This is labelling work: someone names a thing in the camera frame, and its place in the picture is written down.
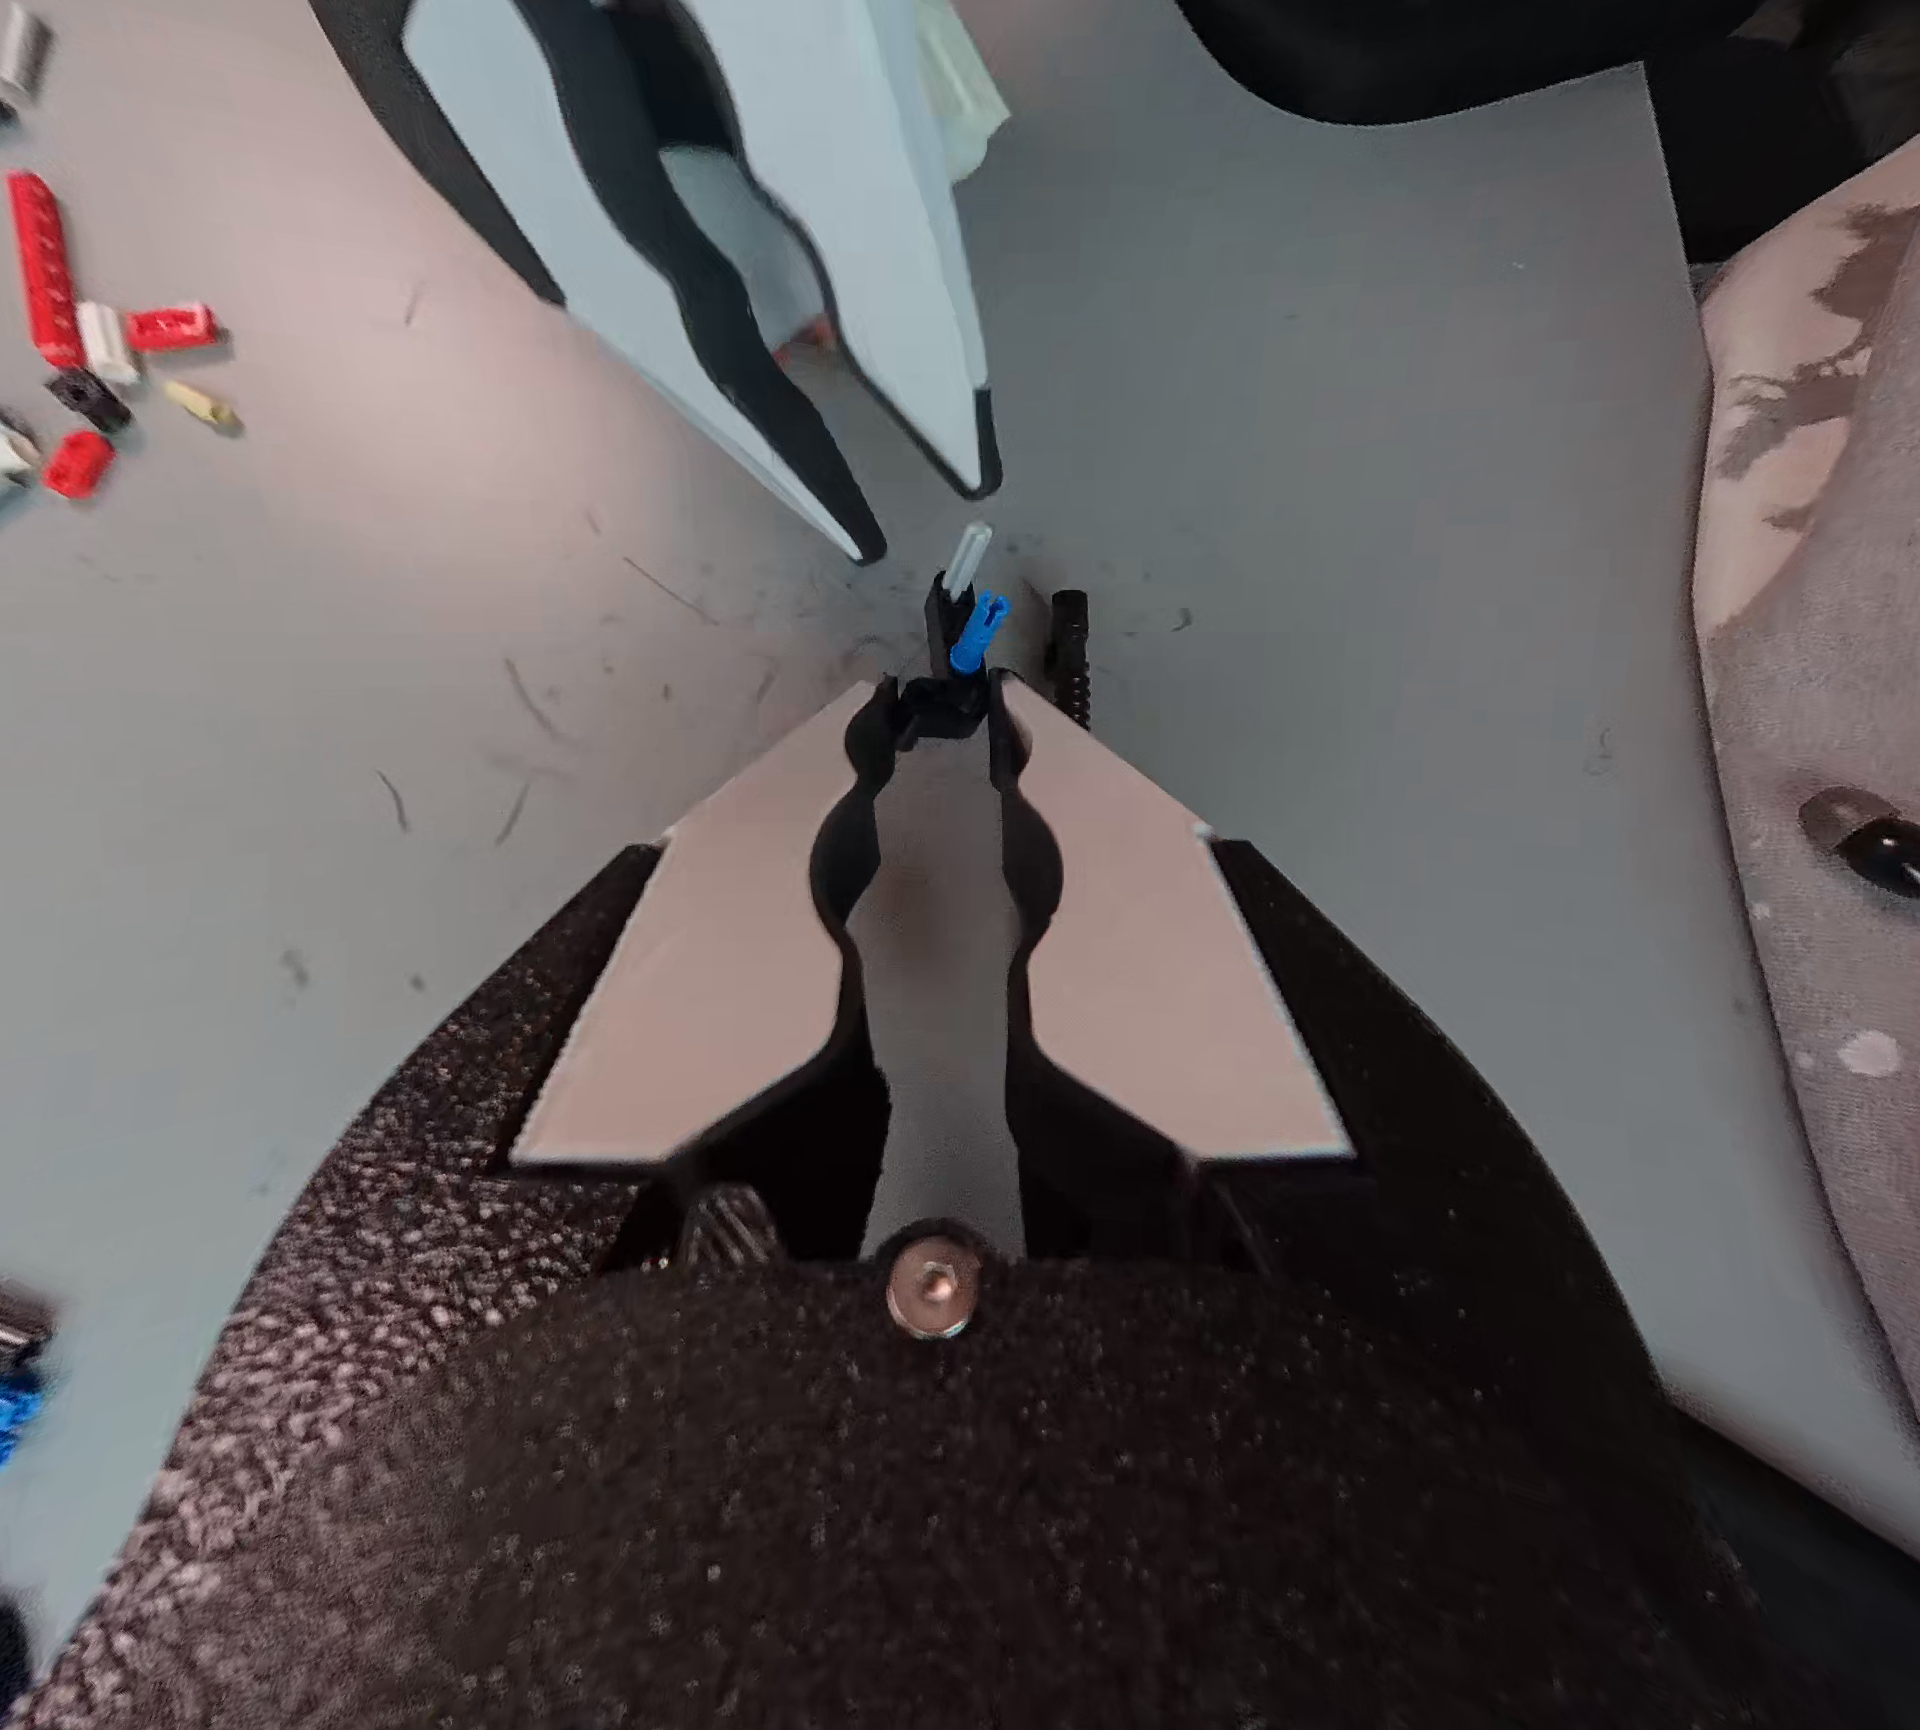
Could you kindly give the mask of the scattered red white toy bricks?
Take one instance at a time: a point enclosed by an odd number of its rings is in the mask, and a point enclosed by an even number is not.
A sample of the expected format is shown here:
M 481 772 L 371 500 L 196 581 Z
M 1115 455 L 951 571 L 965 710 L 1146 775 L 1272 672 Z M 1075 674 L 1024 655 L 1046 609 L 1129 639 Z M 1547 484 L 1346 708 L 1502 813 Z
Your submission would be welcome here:
M 130 395 L 143 389 L 149 368 L 221 354 L 229 327 L 207 303 L 123 310 L 84 298 L 63 201 L 35 169 L 5 166 L 5 219 L 22 330 L 47 371 L 47 392 L 64 414 L 60 438 L 42 446 L 31 426 L 5 411 L 5 496 L 38 491 L 93 505 L 133 432 Z

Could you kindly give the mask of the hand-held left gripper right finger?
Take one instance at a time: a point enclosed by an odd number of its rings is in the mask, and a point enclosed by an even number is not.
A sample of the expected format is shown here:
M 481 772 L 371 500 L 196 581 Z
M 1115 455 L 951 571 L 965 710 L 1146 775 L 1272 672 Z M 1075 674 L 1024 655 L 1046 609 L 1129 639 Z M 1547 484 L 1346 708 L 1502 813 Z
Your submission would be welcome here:
M 1341 1183 L 1359 1148 L 1216 832 L 1012 674 L 988 710 L 1005 1114 L 1037 1263 L 1212 1258 L 1237 1183 Z

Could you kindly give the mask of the pile of blue black pins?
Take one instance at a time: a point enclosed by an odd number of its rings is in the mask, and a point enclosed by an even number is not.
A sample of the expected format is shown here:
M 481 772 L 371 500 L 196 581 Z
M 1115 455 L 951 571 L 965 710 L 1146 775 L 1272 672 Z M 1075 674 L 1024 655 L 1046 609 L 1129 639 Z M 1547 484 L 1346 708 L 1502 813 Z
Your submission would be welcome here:
M 54 1335 L 54 1314 L 37 1297 L 3 1282 L 3 1467 L 41 1416 Z

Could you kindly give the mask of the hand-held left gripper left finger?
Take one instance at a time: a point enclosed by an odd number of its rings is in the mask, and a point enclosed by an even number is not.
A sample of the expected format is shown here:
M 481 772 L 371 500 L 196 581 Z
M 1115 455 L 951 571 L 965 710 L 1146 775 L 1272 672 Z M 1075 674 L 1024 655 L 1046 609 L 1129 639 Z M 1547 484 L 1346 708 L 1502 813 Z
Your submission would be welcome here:
M 880 866 L 900 685 L 858 683 L 653 846 L 510 1143 L 526 1176 L 635 1184 L 635 1258 L 743 1186 L 798 1263 L 853 1263 L 892 1123 L 853 908 Z

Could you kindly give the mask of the black connector brick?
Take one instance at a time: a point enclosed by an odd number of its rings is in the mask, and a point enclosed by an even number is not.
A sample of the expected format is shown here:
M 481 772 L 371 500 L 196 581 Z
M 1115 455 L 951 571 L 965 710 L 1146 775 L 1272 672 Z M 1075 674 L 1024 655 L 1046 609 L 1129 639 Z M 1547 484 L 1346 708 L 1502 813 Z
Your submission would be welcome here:
M 973 681 L 949 674 L 952 610 L 937 572 L 925 596 L 925 674 L 897 689 L 892 719 L 895 750 L 905 756 L 925 743 L 970 739 L 991 708 L 991 664 Z

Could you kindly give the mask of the person's grey mottled hoodie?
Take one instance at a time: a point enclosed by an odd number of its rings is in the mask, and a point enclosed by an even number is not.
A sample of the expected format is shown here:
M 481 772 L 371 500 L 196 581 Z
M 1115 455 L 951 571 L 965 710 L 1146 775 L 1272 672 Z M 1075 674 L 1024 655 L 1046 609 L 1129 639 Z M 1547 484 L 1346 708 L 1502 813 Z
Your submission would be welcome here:
M 1917 1421 L 1918 138 L 1746 245 L 1711 373 L 1692 627 L 1741 896 L 1827 1210 Z

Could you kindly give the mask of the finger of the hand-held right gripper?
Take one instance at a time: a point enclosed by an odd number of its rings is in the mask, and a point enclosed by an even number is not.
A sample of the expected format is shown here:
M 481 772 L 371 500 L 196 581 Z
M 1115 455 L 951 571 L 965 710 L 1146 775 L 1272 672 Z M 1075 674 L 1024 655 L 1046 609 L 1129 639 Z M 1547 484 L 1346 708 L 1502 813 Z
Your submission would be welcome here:
M 567 315 L 857 567 L 887 534 L 784 351 L 823 267 L 676 0 L 409 0 L 400 48 Z
M 853 371 L 966 498 L 1001 487 L 987 341 L 916 0 L 676 0 L 738 160 L 808 249 Z

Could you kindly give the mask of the grey desk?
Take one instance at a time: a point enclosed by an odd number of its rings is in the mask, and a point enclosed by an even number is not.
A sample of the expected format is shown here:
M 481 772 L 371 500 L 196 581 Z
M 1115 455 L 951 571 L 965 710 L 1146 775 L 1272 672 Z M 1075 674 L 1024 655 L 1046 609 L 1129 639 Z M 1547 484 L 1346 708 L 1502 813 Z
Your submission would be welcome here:
M 855 571 L 539 303 L 309 0 L 16 0 L 5 163 L 93 295 L 204 300 L 97 500 L 5 507 L 5 1468 L 47 1664 L 294 1197 L 618 850 L 916 650 L 970 510 L 864 392 Z M 994 583 L 1094 610 L 1099 734 L 1258 845 L 1504 1097 L 1702 1422 L 1917 1549 L 1692 658 L 1709 361 L 1636 71 L 1392 131 L 1268 110 L 1170 0 L 956 0 Z

